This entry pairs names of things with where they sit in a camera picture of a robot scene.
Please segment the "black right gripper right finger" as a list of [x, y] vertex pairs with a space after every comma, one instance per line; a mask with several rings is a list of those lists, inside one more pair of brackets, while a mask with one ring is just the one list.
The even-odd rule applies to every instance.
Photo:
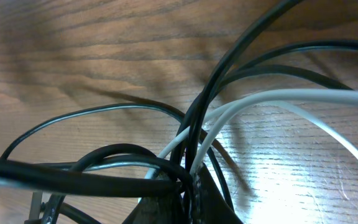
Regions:
[[208, 168], [201, 164], [194, 180], [195, 202], [193, 221], [200, 224], [243, 224], [229, 208]]

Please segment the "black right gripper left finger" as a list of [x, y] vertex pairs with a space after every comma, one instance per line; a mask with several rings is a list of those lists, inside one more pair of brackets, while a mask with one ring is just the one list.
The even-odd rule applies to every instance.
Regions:
[[162, 197], [144, 197], [122, 224], [175, 224], [182, 222], [181, 185]]

